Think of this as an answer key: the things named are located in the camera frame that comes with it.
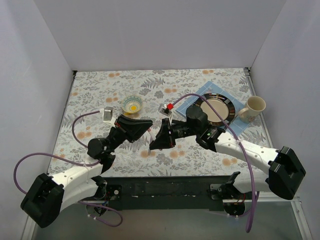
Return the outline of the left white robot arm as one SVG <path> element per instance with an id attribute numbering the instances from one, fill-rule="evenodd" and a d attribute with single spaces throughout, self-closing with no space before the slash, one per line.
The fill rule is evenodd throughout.
<path id="1" fill-rule="evenodd" d="M 101 174 L 111 168 L 115 160 L 113 152 L 125 141 L 137 141 L 152 125 L 150 119 L 120 115 L 107 137 L 93 138 L 88 142 L 87 154 L 95 160 L 94 163 L 76 162 L 63 172 L 38 175 L 25 193 L 21 209 L 39 227 L 45 228 L 68 206 L 89 197 L 103 199 L 107 183 Z"/>

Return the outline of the pink white pen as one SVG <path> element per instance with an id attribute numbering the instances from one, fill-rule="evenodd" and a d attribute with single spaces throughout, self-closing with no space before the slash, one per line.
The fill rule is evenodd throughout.
<path id="1" fill-rule="evenodd" d="M 149 135 L 150 135 L 150 141 L 151 142 L 156 139 L 155 134 L 152 131 L 149 132 Z"/>

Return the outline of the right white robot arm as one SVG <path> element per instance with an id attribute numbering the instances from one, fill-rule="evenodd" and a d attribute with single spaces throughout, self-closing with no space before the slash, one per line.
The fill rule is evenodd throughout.
<path id="1" fill-rule="evenodd" d="M 176 145 L 177 139 L 189 136 L 195 136 L 195 141 L 206 150 L 249 162 L 262 171 L 253 178 L 254 188 L 250 176 L 232 174 L 226 186 L 227 195 L 232 199 L 255 191 L 272 192 L 282 199 L 292 200 L 306 175 L 306 170 L 290 147 L 275 149 L 237 140 L 231 133 L 209 124 L 207 114 L 198 106 L 187 108 L 186 121 L 162 119 L 160 130 L 149 148 L 170 149 Z"/>

